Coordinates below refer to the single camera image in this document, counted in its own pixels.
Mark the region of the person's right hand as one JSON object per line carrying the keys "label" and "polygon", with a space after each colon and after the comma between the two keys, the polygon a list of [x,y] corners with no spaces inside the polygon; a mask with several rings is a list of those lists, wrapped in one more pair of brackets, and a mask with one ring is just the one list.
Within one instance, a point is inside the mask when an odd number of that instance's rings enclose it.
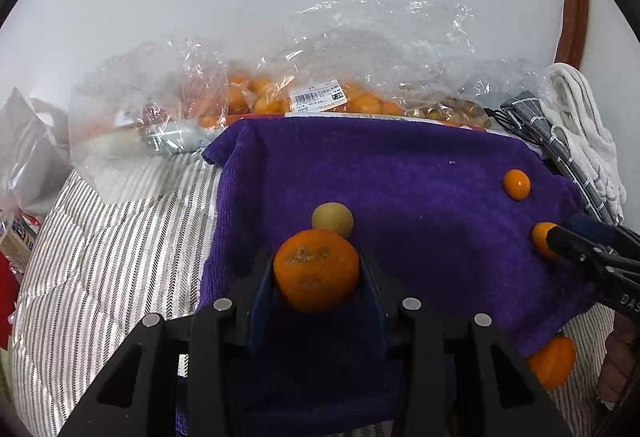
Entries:
{"label": "person's right hand", "polygon": [[597,394],[605,403],[615,403],[623,392],[636,358],[631,343],[637,333],[636,325],[621,313],[614,317],[613,331],[605,341],[605,359],[602,363]]}

